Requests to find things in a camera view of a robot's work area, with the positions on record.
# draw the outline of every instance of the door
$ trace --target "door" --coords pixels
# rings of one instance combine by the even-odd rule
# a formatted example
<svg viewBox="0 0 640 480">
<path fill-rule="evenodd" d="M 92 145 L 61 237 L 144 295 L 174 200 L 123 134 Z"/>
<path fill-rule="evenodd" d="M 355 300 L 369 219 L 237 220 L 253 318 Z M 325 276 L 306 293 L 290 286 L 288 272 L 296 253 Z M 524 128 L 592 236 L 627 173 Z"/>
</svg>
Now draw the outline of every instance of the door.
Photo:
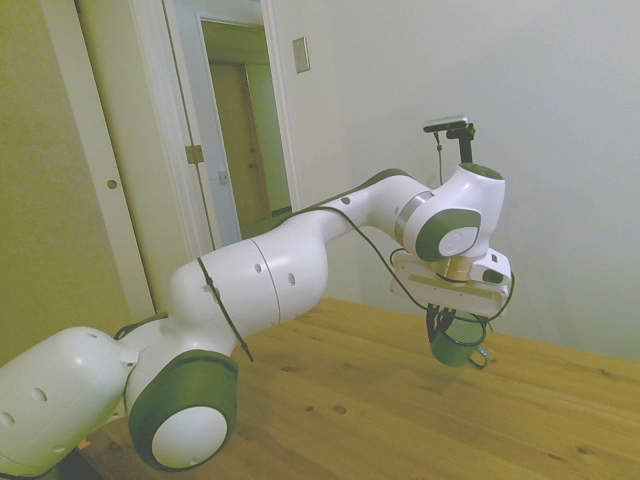
<svg viewBox="0 0 640 480">
<path fill-rule="evenodd" d="M 214 63 L 211 77 L 242 230 L 271 217 L 247 70 L 244 64 Z"/>
<path fill-rule="evenodd" d="M 195 132 L 194 142 L 202 145 L 222 245 L 228 245 L 264 230 L 265 226 L 261 225 L 258 229 L 251 228 L 248 233 L 249 231 L 242 227 L 268 222 L 273 216 L 272 208 L 276 214 L 291 211 L 291 202 L 288 200 L 289 180 L 286 178 L 286 169 L 284 168 L 283 149 L 279 138 L 280 130 L 276 131 L 276 136 L 278 137 L 281 167 L 271 169 L 280 172 L 280 178 L 275 180 L 272 178 L 273 175 L 269 174 L 269 169 L 267 171 L 264 169 L 265 164 L 270 166 L 274 163 L 272 157 L 269 156 L 269 159 L 266 159 L 263 155 L 265 150 L 274 151 L 274 149 L 261 149 L 262 143 L 271 144 L 272 142 L 263 142 L 264 135 L 256 131 L 256 123 L 264 122 L 256 122 L 255 119 L 251 102 L 253 92 L 248 85 L 246 66 L 249 64 L 252 64 L 251 66 L 258 65 L 263 62 L 257 57 L 252 57 L 248 61 L 232 59 L 230 62 L 222 62 L 246 64 L 244 71 L 233 65 L 214 66 L 214 71 L 218 71 L 222 76 L 218 80 L 218 84 L 220 84 L 218 89 L 228 90 L 231 88 L 229 85 L 234 82 L 236 84 L 240 82 L 243 85 L 240 87 L 241 94 L 236 89 L 234 92 L 229 91 L 220 95 L 214 88 L 215 81 L 212 81 L 210 63 L 215 65 L 221 62 L 212 62 L 211 57 L 208 56 L 203 32 L 208 24 L 227 25 L 235 29 L 241 27 L 240 30 L 242 27 L 248 27 L 246 30 L 251 31 L 260 30 L 264 54 L 267 59 L 265 66 L 268 68 L 266 40 L 262 28 L 262 7 L 260 3 L 250 0 L 235 0 L 233 2 L 224 0 L 165 1 L 169 6 L 169 16 L 173 16 L 175 19 L 175 21 L 169 19 L 169 24 L 170 26 L 175 25 L 173 28 L 176 31 L 172 35 L 178 40 L 175 43 L 180 45 L 176 49 L 176 56 L 179 57 L 178 64 L 180 65 L 181 62 L 184 64 L 184 72 L 181 73 L 183 86 L 185 92 L 188 90 L 188 96 L 193 98 L 195 118 L 190 123 Z M 225 51 L 228 53 L 234 50 L 240 41 L 238 37 L 234 36 L 236 34 L 237 32 L 229 31 L 226 37 L 220 37 L 223 40 L 226 39 L 223 41 L 223 43 L 226 42 L 226 45 L 222 45 L 217 52 L 225 54 Z M 237 123 L 233 119 L 239 118 L 240 113 L 247 118 L 246 122 L 243 120 L 245 125 L 240 128 L 244 133 L 230 133 L 229 129 L 223 126 L 222 120 L 231 117 L 232 122 Z M 281 199 L 283 191 L 286 191 L 287 201 L 285 204 L 282 204 Z M 272 197 L 277 197 L 278 200 L 272 202 Z"/>
</svg>

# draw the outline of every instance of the open door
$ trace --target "open door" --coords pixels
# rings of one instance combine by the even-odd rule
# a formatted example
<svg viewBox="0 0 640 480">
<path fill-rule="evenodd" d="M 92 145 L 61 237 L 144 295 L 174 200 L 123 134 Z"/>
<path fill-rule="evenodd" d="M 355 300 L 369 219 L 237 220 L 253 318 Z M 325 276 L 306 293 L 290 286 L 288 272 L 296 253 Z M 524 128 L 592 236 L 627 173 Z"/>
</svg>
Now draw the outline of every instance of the open door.
<svg viewBox="0 0 640 480">
<path fill-rule="evenodd" d="M 165 7 L 217 246 L 263 233 L 292 202 L 262 7 L 249 0 L 165 0 Z"/>
</svg>

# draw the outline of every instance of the wood grain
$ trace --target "wood grain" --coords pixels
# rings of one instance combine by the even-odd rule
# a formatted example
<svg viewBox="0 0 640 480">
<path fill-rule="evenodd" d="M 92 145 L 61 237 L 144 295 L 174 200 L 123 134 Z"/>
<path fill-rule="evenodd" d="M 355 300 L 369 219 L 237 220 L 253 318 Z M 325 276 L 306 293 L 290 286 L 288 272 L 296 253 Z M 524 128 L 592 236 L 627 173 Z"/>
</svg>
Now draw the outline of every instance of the wood grain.
<svg viewBox="0 0 640 480">
<path fill-rule="evenodd" d="M 154 471 L 126 419 L 83 454 L 113 480 L 640 478 L 638 364 L 493 333 L 489 367 L 449 368 L 423 318 L 330 298 L 248 343 L 214 459 Z"/>
</svg>

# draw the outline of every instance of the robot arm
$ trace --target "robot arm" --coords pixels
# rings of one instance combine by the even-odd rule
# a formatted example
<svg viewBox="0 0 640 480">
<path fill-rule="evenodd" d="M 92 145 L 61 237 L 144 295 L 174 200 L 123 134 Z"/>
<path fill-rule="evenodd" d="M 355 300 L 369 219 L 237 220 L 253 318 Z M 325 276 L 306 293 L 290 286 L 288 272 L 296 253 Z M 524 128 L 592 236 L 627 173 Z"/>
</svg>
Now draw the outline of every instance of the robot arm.
<svg viewBox="0 0 640 480">
<path fill-rule="evenodd" d="M 376 227 L 406 249 L 394 264 L 414 297 L 493 315 L 510 285 L 508 260 L 489 248 L 503 197 L 502 177 L 473 164 L 435 190 L 388 170 L 181 267 L 166 318 L 119 340 L 87 328 L 54 335 L 0 369 L 0 476 L 41 475 L 127 414 L 138 453 L 155 468 L 211 458 L 235 425 L 229 356 L 238 338 L 313 308 L 327 282 L 325 245 L 354 226 Z M 392 290 L 404 292 L 395 281 Z"/>
</svg>

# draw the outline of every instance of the yellow-green wall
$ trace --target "yellow-green wall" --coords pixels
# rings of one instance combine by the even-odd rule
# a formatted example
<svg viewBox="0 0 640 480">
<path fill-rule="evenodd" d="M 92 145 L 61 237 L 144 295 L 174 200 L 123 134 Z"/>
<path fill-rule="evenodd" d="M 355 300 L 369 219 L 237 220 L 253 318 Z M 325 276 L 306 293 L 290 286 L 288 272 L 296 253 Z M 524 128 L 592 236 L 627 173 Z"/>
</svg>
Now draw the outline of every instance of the yellow-green wall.
<svg viewBox="0 0 640 480">
<path fill-rule="evenodd" d="M 130 321 L 38 2 L 0 7 L 0 365 L 57 331 Z"/>
</svg>

